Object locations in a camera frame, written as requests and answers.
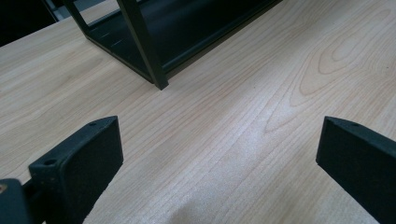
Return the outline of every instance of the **wood grain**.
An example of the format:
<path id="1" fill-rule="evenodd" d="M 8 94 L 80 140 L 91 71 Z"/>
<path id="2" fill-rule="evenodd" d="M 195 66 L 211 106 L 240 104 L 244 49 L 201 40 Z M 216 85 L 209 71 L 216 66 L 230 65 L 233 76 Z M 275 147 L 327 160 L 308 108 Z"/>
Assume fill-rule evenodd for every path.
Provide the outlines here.
<path id="1" fill-rule="evenodd" d="M 375 223 L 315 157 L 326 115 L 396 139 L 395 52 L 395 1 L 284 0 L 158 91 L 68 19 L 0 48 L 0 177 L 118 115 L 85 223 Z"/>

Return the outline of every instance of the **metal leg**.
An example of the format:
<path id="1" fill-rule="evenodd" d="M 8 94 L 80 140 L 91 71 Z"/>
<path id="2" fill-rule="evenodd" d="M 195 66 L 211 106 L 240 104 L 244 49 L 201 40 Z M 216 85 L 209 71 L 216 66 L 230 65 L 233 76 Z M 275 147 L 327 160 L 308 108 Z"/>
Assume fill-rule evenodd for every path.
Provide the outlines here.
<path id="1" fill-rule="evenodd" d="M 168 85 L 168 80 L 152 44 L 151 36 L 139 5 L 135 0 L 117 0 L 117 2 L 154 84 L 160 90 L 163 90 Z"/>
<path id="2" fill-rule="evenodd" d="M 84 19 L 82 18 L 76 5 L 70 0 L 64 0 L 64 5 L 66 6 L 67 10 L 69 10 L 70 15 L 72 15 L 73 19 L 76 21 L 82 33 L 84 33 L 84 35 L 88 35 L 89 27 L 87 25 L 87 22 L 85 22 Z"/>

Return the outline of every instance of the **wooden table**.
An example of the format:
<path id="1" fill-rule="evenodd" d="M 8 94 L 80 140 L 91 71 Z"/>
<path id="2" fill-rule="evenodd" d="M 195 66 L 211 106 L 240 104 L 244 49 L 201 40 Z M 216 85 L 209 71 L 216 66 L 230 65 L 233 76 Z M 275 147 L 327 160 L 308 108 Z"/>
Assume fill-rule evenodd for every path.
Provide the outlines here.
<path id="1" fill-rule="evenodd" d="M 86 223 L 375 223 L 315 157 L 326 115 L 396 139 L 395 52 L 396 1 L 285 0 L 158 91 L 61 21 L 0 48 L 0 178 L 118 115 Z"/>

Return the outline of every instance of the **black metal frame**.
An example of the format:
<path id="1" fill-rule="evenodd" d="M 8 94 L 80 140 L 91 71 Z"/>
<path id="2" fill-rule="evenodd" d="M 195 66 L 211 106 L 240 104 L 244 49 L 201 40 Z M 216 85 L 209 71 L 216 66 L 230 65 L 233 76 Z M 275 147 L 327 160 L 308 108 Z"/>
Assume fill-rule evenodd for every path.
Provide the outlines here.
<path id="1" fill-rule="evenodd" d="M 171 71 L 281 0 L 117 0 L 120 10 L 87 24 L 64 5 L 84 35 L 160 90 Z"/>

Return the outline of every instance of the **screw hole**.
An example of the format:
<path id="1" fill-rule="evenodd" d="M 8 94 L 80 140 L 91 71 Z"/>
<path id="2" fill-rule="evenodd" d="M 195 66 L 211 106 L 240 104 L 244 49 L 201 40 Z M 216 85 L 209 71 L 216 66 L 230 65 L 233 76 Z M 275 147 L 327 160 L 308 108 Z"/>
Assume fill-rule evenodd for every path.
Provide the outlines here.
<path id="1" fill-rule="evenodd" d="M 55 164 L 55 162 L 56 162 L 55 159 L 47 160 L 47 161 L 44 161 L 44 165 L 53 165 L 53 164 Z"/>

